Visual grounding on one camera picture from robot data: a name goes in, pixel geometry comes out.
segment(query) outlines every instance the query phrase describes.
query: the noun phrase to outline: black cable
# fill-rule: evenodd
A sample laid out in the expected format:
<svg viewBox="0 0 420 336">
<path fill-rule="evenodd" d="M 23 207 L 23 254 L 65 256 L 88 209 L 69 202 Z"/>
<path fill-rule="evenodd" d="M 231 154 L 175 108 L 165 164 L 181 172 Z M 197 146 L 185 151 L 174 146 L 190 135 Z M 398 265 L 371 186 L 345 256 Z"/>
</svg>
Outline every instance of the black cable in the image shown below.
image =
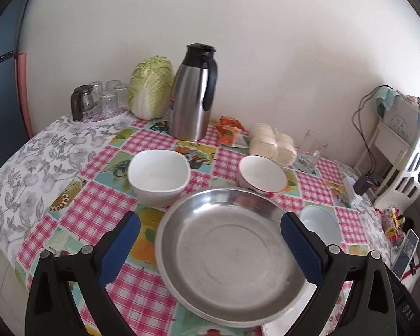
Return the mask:
<svg viewBox="0 0 420 336">
<path fill-rule="evenodd" d="M 366 173 L 367 176 L 375 172 L 376 167 L 377 167 L 377 160 L 375 159 L 375 156 L 373 155 L 373 153 L 370 151 L 367 140 L 364 137 L 364 131 L 362 129 L 362 124 L 361 124 L 361 111 L 364 109 L 365 104 L 374 97 L 375 93 L 381 87 L 389 87 L 390 89 L 393 89 L 391 86 L 388 86 L 388 85 L 381 85 L 381 86 L 375 87 L 369 94 L 366 94 L 364 97 L 361 98 L 361 100 L 359 101 L 358 109 L 352 115 L 352 124 L 354 125 L 358 133 L 361 135 L 361 138 L 364 141 L 365 147 L 367 149 L 368 156 L 370 158 L 370 169 Z M 358 126 L 355 124 L 355 116 L 358 116 Z"/>
</svg>

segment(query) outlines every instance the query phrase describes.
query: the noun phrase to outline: teal cloth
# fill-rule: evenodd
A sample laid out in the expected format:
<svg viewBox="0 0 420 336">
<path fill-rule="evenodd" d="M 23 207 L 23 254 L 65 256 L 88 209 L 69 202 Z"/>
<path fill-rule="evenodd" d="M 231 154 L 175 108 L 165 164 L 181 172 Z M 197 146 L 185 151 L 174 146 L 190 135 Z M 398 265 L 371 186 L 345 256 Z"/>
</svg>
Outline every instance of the teal cloth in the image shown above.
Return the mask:
<svg viewBox="0 0 420 336">
<path fill-rule="evenodd" d="M 375 97 L 375 104 L 378 114 L 381 118 L 384 116 L 384 111 L 391 109 L 394 104 L 395 97 L 399 96 L 398 92 L 389 87 L 381 87 Z"/>
</svg>

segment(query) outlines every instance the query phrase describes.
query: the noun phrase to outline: tablecloth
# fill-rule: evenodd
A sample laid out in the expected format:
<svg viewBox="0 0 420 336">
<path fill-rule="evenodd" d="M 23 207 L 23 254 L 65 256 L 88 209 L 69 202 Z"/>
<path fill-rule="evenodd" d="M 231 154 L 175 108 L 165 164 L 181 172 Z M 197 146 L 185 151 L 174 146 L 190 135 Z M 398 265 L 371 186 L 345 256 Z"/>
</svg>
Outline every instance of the tablecloth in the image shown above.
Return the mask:
<svg viewBox="0 0 420 336">
<path fill-rule="evenodd" d="M 166 121 L 134 118 L 94 129 L 79 129 L 67 118 L 54 122 L 0 170 L 0 248 L 14 263 L 18 279 L 29 289 L 43 248 L 55 254 L 76 253 L 84 244 L 96 244 L 126 211 L 135 210 L 141 217 L 141 235 L 117 280 L 106 289 L 139 336 L 182 335 L 198 329 L 259 333 L 258 329 L 228 330 L 212 325 L 177 305 L 157 273 L 153 253 L 152 234 L 164 210 L 137 203 L 124 175 L 137 152 L 171 149 L 185 155 L 192 168 L 186 193 L 212 185 L 235 185 L 237 163 L 247 150 L 219 146 L 217 137 L 216 129 L 209 127 L 205 139 L 198 143 L 179 141 L 167 134 Z M 388 262 L 389 246 L 372 205 L 365 201 L 355 208 L 348 201 L 341 173 L 349 173 L 350 168 L 322 158 L 310 174 L 293 167 L 283 170 L 288 186 L 273 200 L 297 215 L 307 205 L 325 208 L 339 222 L 344 251 L 366 255 L 377 249 Z M 45 193 L 53 192 L 58 196 L 45 208 L 44 204 L 50 203 Z M 72 284 L 72 290 L 80 314 L 93 332 L 96 327 L 79 288 Z M 344 290 L 324 333 L 334 328 L 340 316 L 348 284 Z"/>
</svg>

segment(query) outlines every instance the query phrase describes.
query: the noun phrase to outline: wall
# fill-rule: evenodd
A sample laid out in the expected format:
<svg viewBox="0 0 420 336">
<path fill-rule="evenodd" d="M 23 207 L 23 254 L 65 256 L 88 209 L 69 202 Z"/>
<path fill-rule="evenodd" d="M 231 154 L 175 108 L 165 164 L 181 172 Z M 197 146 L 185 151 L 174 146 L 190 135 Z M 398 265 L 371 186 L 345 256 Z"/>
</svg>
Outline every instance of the wall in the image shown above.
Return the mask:
<svg viewBox="0 0 420 336">
<path fill-rule="evenodd" d="M 267 122 L 297 144 L 316 130 L 349 164 L 364 147 L 350 123 L 362 96 L 382 83 L 420 96 L 420 19 L 406 0 L 32 0 L 21 48 L 34 129 L 69 112 L 76 86 L 128 82 L 153 55 L 177 69 L 194 42 L 217 49 L 214 117 Z"/>
</svg>

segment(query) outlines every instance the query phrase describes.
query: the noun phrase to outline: bolt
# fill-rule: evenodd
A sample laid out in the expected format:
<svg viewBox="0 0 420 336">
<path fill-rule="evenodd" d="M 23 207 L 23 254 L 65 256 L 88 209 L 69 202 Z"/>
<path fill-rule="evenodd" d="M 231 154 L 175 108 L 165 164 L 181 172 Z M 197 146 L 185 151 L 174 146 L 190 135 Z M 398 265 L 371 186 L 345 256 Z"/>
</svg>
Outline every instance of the bolt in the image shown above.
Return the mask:
<svg viewBox="0 0 420 336">
<path fill-rule="evenodd" d="M 81 252 L 83 254 L 90 254 L 94 250 L 94 247 L 92 245 L 84 245 L 81 249 Z"/>
<path fill-rule="evenodd" d="M 328 250 L 330 251 L 330 253 L 332 254 L 339 254 L 341 252 L 341 249 L 339 248 L 339 246 L 336 245 L 330 245 L 328 247 Z"/>
<path fill-rule="evenodd" d="M 377 259 L 377 260 L 381 258 L 381 254 L 376 250 L 372 250 L 370 252 L 370 256 L 374 259 Z"/>
<path fill-rule="evenodd" d="M 40 256 L 41 259 L 46 259 L 50 256 L 50 254 L 51 254 L 51 252 L 48 251 L 47 249 L 45 249 L 45 250 L 41 251 L 39 256 Z"/>
</svg>

